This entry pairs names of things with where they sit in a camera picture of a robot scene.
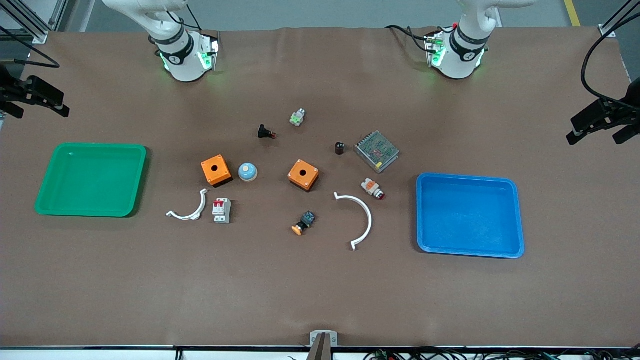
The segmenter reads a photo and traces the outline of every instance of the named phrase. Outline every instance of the white curved handle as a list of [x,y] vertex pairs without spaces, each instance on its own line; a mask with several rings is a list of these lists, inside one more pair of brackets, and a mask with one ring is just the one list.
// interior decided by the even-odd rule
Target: white curved handle
[[207,193],[207,189],[202,189],[200,190],[200,206],[198,207],[198,209],[196,210],[196,212],[194,212],[193,214],[187,216],[187,217],[182,217],[176,213],[172,211],[169,211],[166,216],[168,217],[174,217],[176,219],[180,219],[180,220],[198,220],[200,218],[200,214],[202,214],[202,211],[204,210],[204,206],[207,204],[207,197],[204,195]]
[[337,192],[334,192],[333,196],[335,197],[335,200],[342,200],[342,199],[351,200],[351,201],[357,203],[358,205],[360,205],[364,209],[364,211],[367,213],[367,219],[369,221],[369,225],[367,226],[367,230],[364,232],[364,234],[362,234],[361,237],[359,237],[359,238],[357,238],[357,239],[355,239],[355,240],[353,240],[351,242],[351,248],[353,249],[353,251],[355,251],[356,250],[356,245],[361,243],[362,240],[364,240],[367,237],[367,235],[369,235],[369,231],[371,231],[371,226],[373,225],[373,217],[371,216],[371,211],[367,207],[367,204],[364,203],[364,201],[358,199],[355,196],[349,196],[349,195],[338,196]]

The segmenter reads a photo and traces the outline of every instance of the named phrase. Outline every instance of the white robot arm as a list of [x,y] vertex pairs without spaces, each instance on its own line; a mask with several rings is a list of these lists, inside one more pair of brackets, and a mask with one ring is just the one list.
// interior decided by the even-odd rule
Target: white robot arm
[[471,75],[484,54],[484,45],[495,29],[490,8],[523,8],[537,0],[457,0],[462,18],[455,28],[445,29],[428,39],[429,64],[442,74],[463,79]]
[[160,49],[164,67],[179,81],[194,81],[215,68],[218,39],[187,31],[174,12],[188,0],[102,0],[142,26]]

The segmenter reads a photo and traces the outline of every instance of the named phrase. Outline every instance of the green tray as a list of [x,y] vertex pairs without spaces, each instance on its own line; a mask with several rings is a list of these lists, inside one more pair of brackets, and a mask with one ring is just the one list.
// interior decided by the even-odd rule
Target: green tray
[[35,210],[41,215],[126,217],[134,209],[146,157],[142,145],[60,144]]

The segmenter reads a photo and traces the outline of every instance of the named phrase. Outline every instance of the plastic tray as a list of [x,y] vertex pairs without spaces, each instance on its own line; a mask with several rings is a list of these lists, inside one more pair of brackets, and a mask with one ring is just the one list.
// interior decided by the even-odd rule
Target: plastic tray
[[63,143],[53,152],[35,210],[41,215],[126,217],[147,157],[142,145]]
[[416,190],[422,250],[512,259],[524,254],[518,189],[511,180],[425,173]]

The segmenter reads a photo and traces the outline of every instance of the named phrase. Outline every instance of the blue tray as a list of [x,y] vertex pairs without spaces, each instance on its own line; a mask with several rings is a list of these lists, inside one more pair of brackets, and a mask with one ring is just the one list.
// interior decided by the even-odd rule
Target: blue tray
[[509,179],[418,177],[418,245],[426,252],[491,258],[524,254],[518,189]]

